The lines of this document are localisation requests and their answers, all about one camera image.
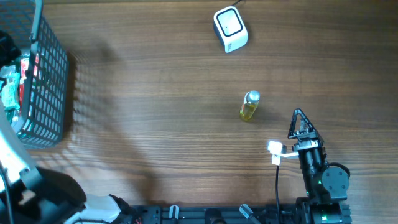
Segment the grey plastic mesh basket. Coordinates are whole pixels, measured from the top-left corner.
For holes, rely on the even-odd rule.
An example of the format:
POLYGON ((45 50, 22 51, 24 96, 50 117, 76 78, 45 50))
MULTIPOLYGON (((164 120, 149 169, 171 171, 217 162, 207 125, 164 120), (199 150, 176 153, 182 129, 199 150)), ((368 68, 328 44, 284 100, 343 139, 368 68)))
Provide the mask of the grey plastic mesh basket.
POLYGON ((29 53, 22 116, 12 126, 27 149, 55 146, 63 135, 69 61, 43 7, 43 1, 1 1, 1 31, 29 53))

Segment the yellow liquid glass bottle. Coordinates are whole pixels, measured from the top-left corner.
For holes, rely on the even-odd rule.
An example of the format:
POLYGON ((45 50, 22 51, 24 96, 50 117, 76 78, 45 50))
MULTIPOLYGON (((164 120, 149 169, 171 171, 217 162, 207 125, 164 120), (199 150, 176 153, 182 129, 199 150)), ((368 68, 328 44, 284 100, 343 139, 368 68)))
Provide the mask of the yellow liquid glass bottle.
POLYGON ((244 96, 243 103, 239 110, 239 116, 244 121, 249 121, 259 105, 261 95, 257 90, 251 90, 244 96))

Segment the green gloves package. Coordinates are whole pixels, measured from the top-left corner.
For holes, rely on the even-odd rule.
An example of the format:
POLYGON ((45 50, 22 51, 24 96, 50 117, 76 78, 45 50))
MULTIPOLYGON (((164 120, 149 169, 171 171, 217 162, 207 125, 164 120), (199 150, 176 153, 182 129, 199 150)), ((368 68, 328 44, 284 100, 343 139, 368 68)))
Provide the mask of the green gloves package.
POLYGON ((29 68, 29 53, 22 54, 19 58, 15 59, 9 66, 4 66, 1 69, 1 77, 4 77, 7 73, 18 73, 19 74, 19 87, 18 87, 18 98, 20 108, 18 110, 6 110, 4 112, 6 118, 11 126, 15 126, 22 116, 22 104, 24 101, 24 87, 25 81, 27 80, 26 71, 29 68))

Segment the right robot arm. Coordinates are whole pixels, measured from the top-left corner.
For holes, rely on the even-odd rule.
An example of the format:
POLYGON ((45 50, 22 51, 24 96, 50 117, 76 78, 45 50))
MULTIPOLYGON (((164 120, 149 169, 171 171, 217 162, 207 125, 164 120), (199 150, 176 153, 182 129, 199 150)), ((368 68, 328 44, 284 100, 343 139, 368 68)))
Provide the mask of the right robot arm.
POLYGON ((351 173, 343 164, 328 162, 320 136, 305 113, 297 108, 292 114, 289 139, 296 139, 292 151, 298 154, 306 197, 296 200, 297 223, 348 224, 351 210, 348 198, 351 173))

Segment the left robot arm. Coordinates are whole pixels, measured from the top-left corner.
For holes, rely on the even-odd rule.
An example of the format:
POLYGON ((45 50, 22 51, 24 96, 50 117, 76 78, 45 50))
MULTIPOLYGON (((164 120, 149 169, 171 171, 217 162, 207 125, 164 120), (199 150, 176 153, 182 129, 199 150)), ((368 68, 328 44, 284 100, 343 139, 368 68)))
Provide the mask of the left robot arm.
POLYGON ((139 223, 114 195, 87 195, 75 179, 36 165, 1 111, 1 223, 139 223))

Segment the white barcode scanner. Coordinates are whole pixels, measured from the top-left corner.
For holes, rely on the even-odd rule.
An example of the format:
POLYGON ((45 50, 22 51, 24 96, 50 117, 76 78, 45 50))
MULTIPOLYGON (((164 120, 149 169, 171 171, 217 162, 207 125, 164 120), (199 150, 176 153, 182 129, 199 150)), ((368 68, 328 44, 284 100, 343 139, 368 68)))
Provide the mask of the white barcode scanner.
POLYGON ((238 9, 228 6, 217 11, 213 16, 213 29, 228 54, 248 42, 248 31, 238 9))

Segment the light green wipes pack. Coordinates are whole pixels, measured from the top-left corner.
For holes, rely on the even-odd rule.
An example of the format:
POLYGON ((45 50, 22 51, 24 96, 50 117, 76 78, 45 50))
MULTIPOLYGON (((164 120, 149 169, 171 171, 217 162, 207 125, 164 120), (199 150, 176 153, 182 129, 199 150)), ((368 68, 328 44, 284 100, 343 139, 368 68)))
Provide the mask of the light green wipes pack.
POLYGON ((18 98, 19 74, 7 73, 1 77, 1 100, 6 110, 20 108, 18 98))

